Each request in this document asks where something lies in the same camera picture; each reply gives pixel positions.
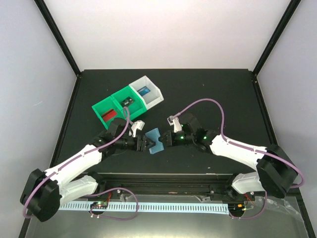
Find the black platform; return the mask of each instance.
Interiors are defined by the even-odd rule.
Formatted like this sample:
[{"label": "black platform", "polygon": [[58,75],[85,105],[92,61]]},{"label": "black platform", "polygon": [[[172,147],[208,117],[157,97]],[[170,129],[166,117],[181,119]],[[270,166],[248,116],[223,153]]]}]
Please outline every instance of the black platform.
[{"label": "black platform", "polygon": [[[252,74],[246,69],[130,69],[85,70],[61,146],[59,164],[81,150],[104,127],[91,106],[134,80],[148,76],[164,96],[138,119],[143,132],[158,127],[161,134],[170,129],[166,118],[200,98],[213,98],[225,112],[225,135],[245,143],[268,146],[266,132]],[[192,107],[203,127],[219,130],[221,114],[216,105],[202,102]],[[252,170],[228,158],[203,154],[188,147],[166,148],[154,155],[125,151],[92,167],[99,173],[139,174],[232,174]]]}]

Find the red wire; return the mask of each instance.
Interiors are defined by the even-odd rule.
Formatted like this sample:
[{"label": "red wire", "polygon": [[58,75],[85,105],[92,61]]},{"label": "red wire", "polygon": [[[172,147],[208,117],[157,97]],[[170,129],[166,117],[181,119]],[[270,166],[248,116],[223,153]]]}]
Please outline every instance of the red wire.
[{"label": "red wire", "polygon": [[251,199],[249,198],[249,196],[247,194],[244,194],[244,196],[252,203],[252,205],[254,206],[254,202],[251,201]]},{"label": "red wire", "polygon": [[111,198],[111,192],[109,192],[109,197],[108,197],[108,201],[107,202],[110,201],[110,198]]}]

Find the light blue object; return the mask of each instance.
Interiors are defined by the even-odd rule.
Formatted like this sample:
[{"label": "light blue object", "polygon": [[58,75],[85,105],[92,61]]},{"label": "light blue object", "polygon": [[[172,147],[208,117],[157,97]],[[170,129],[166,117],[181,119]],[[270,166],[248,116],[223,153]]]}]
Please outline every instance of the light blue object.
[{"label": "light blue object", "polygon": [[[71,201],[62,206],[63,211],[90,211],[93,201]],[[92,209],[92,211],[135,212],[135,202],[109,202],[107,208]],[[176,212],[176,213],[216,213],[228,215],[228,204],[221,203],[164,203],[139,202],[138,212]]]},{"label": "light blue object", "polygon": [[148,131],[145,136],[155,142],[155,146],[149,149],[151,155],[164,150],[163,143],[159,141],[160,133],[158,128]]}]

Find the cable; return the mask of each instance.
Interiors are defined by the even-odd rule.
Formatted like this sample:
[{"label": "cable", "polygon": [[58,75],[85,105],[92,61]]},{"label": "cable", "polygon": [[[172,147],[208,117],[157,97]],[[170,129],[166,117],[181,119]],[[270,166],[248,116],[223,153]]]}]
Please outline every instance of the cable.
[{"label": "cable", "polygon": [[109,195],[108,195],[108,200],[107,200],[107,202],[110,202],[110,198],[111,198],[111,192],[110,192]]},{"label": "cable", "polygon": [[119,190],[127,191],[127,192],[129,192],[129,193],[134,197],[135,202],[137,203],[136,209],[135,209],[135,212],[134,212],[134,215],[132,215],[131,217],[128,217],[128,218],[117,218],[117,217],[96,215],[96,214],[93,214],[93,212],[92,212],[92,209],[93,209],[93,208],[90,209],[90,214],[91,214],[92,216],[99,216],[99,217],[109,218],[109,219],[113,219],[113,220],[117,220],[117,221],[129,221],[129,220],[132,220],[133,218],[135,218],[135,217],[137,216],[138,210],[139,210],[139,201],[138,201],[136,195],[135,195],[133,192],[131,192],[130,190],[126,189],[126,188],[123,188],[123,187],[115,187],[115,188],[111,188],[111,189],[108,189],[108,190],[106,190],[106,191],[104,191],[104,192],[100,192],[100,193],[97,193],[97,194],[86,195],[86,197],[96,197],[96,196],[100,196],[100,195],[103,195],[103,194],[105,194],[105,193],[107,193],[107,192],[111,192],[111,191],[118,190],[118,189],[119,189]]},{"label": "cable", "polygon": [[252,203],[252,205],[254,206],[254,202],[249,198],[249,196],[247,194],[244,194],[244,196],[247,198],[248,201],[250,201]]},{"label": "cable", "polygon": [[229,212],[229,216],[232,217],[233,219],[239,219],[239,220],[251,220],[251,219],[259,217],[267,207],[267,192],[264,191],[264,193],[265,193],[264,204],[263,204],[261,211],[258,214],[255,214],[254,216],[251,216],[251,217],[235,217],[231,214],[231,212]]},{"label": "cable", "polygon": [[[105,147],[107,147],[107,146],[113,144],[113,143],[116,142],[121,136],[123,136],[123,134],[125,133],[125,131],[126,131],[127,128],[128,128],[129,121],[130,121],[130,111],[129,111],[129,109],[128,109],[127,107],[124,107],[124,108],[123,108],[123,111],[124,111],[124,110],[127,111],[127,117],[126,117],[127,123],[125,124],[125,127],[124,127],[123,131],[120,133],[120,135],[118,135],[115,139],[113,139],[111,142],[109,142],[109,143],[107,143],[107,144],[105,144],[105,145],[102,145],[102,146],[99,146],[99,147],[97,147],[97,148],[95,148],[95,149],[86,151],[86,152],[84,153],[84,155],[87,155],[87,154],[89,154],[89,153],[91,153],[91,152],[94,152],[94,151],[96,151],[96,150],[103,149],[103,148],[105,148]],[[80,158],[80,157],[82,157],[82,155],[77,155],[76,157],[74,157],[73,159],[71,159],[71,160],[68,161],[67,163],[63,164],[61,167],[59,167],[59,168],[57,169],[57,171],[58,171],[58,172],[61,171],[63,168],[65,168],[65,167],[66,167],[67,165],[69,165],[71,162],[77,160],[77,159]],[[53,172],[53,173],[51,173],[49,176],[47,176],[45,179],[43,179],[43,180],[35,187],[35,189],[31,192],[30,196],[26,199],[26,202],[25,202],[25,204],[24,204],[24,206],[23,206],[23,210],[22,210],[22,215],[23,215],[26,219],[31,219],[32,217],[34,217],[33,215],[30,216],[30,215],[27,215],[27,214],[26,214],[26,209],[27,209],[27,207],[29,206],[30,201],[31,201],[31,199],[33,198],[34,194],[40,189],[40,187],[41,187],[46,181],[48,181],[48,180],[49,180],[53,175],[55,175],[55,174],[56,174],[56,172]]]},{"label": "cable", "polygon": [[[123,110],[123,115],[124,115],[125,118],[127,118],[127,115],[125,114],[125,111],[124,111],[124,110]],[[133,125],[133,121],[131,121],[130,119],[128,119],[128,121],[129,121],[129,123],[130,123],[131,125]]]},{"label": "cable", "polygon": [[[220,111],[221,111],[221,127],[220,127],[220,134],[223,138],[223,140],[225,140],[227,143],[231,144],[231,145],[234,145],[234,146],[237,146],[237,147],[240,147],[240,148],[243,148],[243,149],[246,149],[246,150],[249,150],[249,151],[254,151],[253,148],[251,147],[248,147],[248,146],[244,146],[244,145],[240,145],[240,144],[237,144],[237,143],[234,143],[232,141],[228,141],[228,138],[224,135],[223,133],[223,128],[224,128],[224,111],[223,111],[223,108],[222,106],[220,105],[219,102],[217,102],[216,100],[214,99],[211,99],[211,98],[203,98],[203,99],[199,99],[197,101],[194,101],[193,103],[191,103],[190,105],[188,105],[187,107],[185,107],[183,110],[181,110],[179,113],[177,113],[176,115],[173,116],[173,118],[175,117],[178,117],[179,115],[181,115],[182,113],[184,113],[186,110],[188,110],[190,107],[192,107],[193,105],[199,103],[199,102],[202,102],[202,101],[210,101],[210,102],[213,102],[215,104],[217,104],[217,106],[219,107]],[[302,181],[299,183],[299,184],[293,184],[291,186],[291,188],[297,188],[297,187],[300,187],[302,186],[304,183],[305,183],[305,176],[304,174],[296,167],[294,166],[293,164],[289,163],[288,161],[282,159],[281,157],[278,157],[272,153],[269,153],[269,152],[265,152],[265,151],[261,151],[261,150],[255,150],[254,151],[255,153],[261,153],[261,154],[264,154],[264,155],[267,155],[267,156],[270,156],[271,158],[274,158],[274,159],[277,159],[281,162],[283,162],[284,164],[288,165],[289,167],[291,167],[293,170],[295,170],[302,178]]]}]

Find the blue block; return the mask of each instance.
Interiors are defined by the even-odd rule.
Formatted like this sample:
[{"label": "blue block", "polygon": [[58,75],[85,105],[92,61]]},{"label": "blue block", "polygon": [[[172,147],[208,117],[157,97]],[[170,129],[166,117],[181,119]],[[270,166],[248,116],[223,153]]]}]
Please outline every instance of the blue block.
[{"label": "blue block", "polygon": [[160,133],[158,128],[148,131],[147,133],[145,133],[145,136],[148,139],[154,141],[156,144],[155,146],[149,149],[151,155],[164,150],[163,143],[159,141]]}]

